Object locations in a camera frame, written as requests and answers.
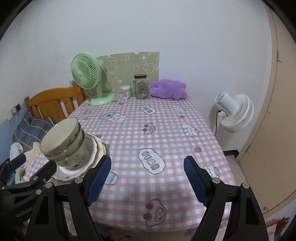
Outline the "white pink flower plate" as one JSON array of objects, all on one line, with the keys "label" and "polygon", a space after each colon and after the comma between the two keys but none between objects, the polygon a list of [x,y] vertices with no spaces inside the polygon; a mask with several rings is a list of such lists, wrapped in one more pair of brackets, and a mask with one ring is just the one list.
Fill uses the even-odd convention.
[{"label": "white pink flower plate", "polygon": [[95,156],[98,151],[98,146],[95,138],[92,135],[86,134],[85,136],[85,151],[82,162],[73,167],[57,167],[57,171],[54,176],[61,181],[68,181],[71,178],[76,178],[84,173],[94,162]]}]

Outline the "grey ceramic bowl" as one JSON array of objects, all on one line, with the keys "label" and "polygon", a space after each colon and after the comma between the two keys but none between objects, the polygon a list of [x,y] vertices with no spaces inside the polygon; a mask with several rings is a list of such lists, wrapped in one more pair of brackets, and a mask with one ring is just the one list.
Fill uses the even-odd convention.
[{"label": "grey ceramic bowl", "polygon": [[76,139],[59,154],[44,154],[44,155],[48,160],[62,161],[74,155],[74,153],[77,152],[79,149],[82,149],[82,151],[80,152],[84,152],[84,149],[85,149],[85,132],[82,128],[79,130],[79,133]]},{"label": "grey ceramic bowl", "polygon": [[66,118],[54,125],[43,137],[40,144],[41,152],[48,156],[57,156],[72,144],[80,132],[77,118]]},{"label": "grey ceramic bowl", "polygon": [[77,152],[74,153],[74,155],[70,156],[69,158],[62,160],[62,161],[55,161],[56,164],[60,167],[73,167],[75,165],[78,165],[82,162],[85,154],[84,152],[80,152],[82,149],[79,149]]}]

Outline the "round yellow flower plate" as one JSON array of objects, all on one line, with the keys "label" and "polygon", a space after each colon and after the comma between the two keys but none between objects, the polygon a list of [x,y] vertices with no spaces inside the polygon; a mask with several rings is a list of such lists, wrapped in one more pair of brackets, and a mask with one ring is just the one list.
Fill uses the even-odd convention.
[{"label": "round yellow flower plate", "polygon": [[78,166],[73,167],[57,166],[57,171],[53,174],[52,178],[55,181],[71,182],[75,178],[83,177],[89,169],[97,165],[105,153],[106,149],[100,138],[86,134],[86,147],[83,161]]}]

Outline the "scalloped yellow flower plate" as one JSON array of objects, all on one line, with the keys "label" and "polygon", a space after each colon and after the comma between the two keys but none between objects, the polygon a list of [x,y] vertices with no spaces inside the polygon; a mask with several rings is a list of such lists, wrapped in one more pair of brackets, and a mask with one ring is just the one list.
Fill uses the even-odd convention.
[{"label": "scalloped yellow flower plate", "polygon": [[89,162],[87,165],[85,165],[76,174],[65,175],[61,172],[60,167],[57,167],[57,171],[55,174],[53,174],[52,180],[56,183],[59,183],[59,182],[60,183],[70,183],[75,178],[84,177],[84,175],[86,174],[86,172],[89,169],[94,168],[99,163],[100,159],[102,158],[103,155],[105,155],[105,153],[106,153],[105,147],[100,147],[99,150],[97,151],[97,154],[96,154],[96,157],[94,158],[94,160],[92,162]]}]

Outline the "pile of clothes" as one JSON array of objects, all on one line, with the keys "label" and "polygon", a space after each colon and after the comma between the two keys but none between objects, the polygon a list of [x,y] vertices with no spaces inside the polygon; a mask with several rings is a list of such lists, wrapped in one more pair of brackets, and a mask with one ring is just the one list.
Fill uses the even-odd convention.
[{"label": "pile of clothes", "polygon": [[33,142],[33,148],[24,152],[23,146],[20,143],[13,143],[10,147],[10,161],[21,155],[23,162],[11,174],[9,174],[7,185],[14,185],[26,182],[25,175],[29,173],[33,161],[35,161],[37,154],[40,152],[40,143]]}]

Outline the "blue plaid pillow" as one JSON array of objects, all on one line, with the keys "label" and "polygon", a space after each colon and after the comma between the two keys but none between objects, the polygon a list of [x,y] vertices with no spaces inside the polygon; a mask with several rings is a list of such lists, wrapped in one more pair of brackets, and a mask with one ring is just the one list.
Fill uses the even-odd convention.
[{"label": "blue plaid pillow", "polygon": [[40,144],[53,126],[54,123],[50,118],[35,118],[27,111],[13,134],[13,142],[20,143],[23,151],[27,152],[33,148],[35,142]]}]

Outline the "beige wooden door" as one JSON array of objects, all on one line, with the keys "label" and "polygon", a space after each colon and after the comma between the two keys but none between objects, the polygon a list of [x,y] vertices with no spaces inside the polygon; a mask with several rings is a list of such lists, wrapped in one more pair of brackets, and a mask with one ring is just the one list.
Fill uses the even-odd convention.
[{"label": "beige wooden door", "polygon": [[272,39],[269,84],[256,124],[237,161],[264,217],[295,199],[295,42],[266,8]]}]

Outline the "wooden bed headboard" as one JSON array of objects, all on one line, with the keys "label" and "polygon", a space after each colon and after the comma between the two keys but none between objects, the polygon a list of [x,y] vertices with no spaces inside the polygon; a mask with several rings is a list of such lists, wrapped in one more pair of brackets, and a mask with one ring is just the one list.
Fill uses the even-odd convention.
[{"label": "wooden bed headboard", "polygon": [[27,110],[36,118],[48,119],[58,123],[75,110],[74,103],[80,106],[86,100],[84,90],[76,83],[67,88],[44,90],[33,97],[25,97]]}]

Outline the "pink checkered tablecloth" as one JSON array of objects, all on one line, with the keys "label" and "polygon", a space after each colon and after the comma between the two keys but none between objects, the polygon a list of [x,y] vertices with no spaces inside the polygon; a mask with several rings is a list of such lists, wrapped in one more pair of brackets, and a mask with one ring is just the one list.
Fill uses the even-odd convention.
[{"label": "pink checkered tablecloth", "polygon": [[192,156],[212,177],[234,184],[229,164],[191,99],[123,99],[72,114],[99,137],[110,175],[89,210],[95,222],[125,230],[173,232],[196,228],[205,207],[184,172]]}]

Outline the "white standing fan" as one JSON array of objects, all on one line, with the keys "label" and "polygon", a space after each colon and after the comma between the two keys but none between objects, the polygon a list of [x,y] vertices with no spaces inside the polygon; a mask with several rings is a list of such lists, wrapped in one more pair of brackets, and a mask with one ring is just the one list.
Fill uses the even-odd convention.
[{"label": "white standing fan", "polygon": [[231,97],[222,91],[215,98],[218,107],[216,113],[215,132],[222,126],[229,133],[236,133],[246,128],[254,115],[254,104],[246,94]]}]

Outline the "green desk fan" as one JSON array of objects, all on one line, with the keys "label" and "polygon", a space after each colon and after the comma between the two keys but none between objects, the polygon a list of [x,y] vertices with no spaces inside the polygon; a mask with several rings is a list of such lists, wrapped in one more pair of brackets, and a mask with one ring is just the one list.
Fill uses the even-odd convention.
[{"label": "green desk fan", "polygon": [[90,97],[89,103],[100,106],[115,100],[112,92],[103,92],[102,81],[103,61],[88,53],[77,54],[71,62],[71,73],[77,85],[84,90],[96,89],[95,97]]}]

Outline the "cotton swab container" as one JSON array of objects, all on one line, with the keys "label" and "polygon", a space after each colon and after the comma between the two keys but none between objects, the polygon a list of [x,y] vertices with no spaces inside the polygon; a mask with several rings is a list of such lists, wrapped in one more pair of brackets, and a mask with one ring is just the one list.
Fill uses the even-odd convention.
[{"label": "cotton swab container", "polygon": [[124,99],[130,99],[132,97],[129,85],[122,86],[121,90],[122,90],[122,97]]}]

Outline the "purple plush cushion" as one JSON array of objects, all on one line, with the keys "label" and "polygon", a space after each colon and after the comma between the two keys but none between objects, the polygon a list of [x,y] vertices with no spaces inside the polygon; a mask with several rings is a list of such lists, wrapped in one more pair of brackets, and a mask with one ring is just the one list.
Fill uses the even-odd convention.
[{"label": "purple plush cushion", "polygon": [[151,81],[150,84],[151,96],[161,99],[171,98],[174,100],[186,99],[186,84],[177,80],[161,79]]}]

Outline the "wall power socket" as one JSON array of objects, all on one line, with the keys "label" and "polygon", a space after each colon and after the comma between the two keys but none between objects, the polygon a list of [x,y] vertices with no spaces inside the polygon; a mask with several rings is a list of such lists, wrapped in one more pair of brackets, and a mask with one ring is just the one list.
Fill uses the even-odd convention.
[{"label": "wall power socket", "polygon": [[12,116],[15,116],[21,110],[21,105],[17,104],[15,107],[11,109]]}]

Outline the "green cartoon wall mat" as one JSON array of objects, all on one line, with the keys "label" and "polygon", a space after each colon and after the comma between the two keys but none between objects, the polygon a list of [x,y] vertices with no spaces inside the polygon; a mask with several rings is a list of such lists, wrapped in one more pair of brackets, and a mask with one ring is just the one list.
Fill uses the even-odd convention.
[{"label": "green cartoon wall mat", "polygon": [[97,57],[102,61],[102,91],[121,94],[121,87],[130,85],[136,74],[159,79],[159,52],[120,53]]}]

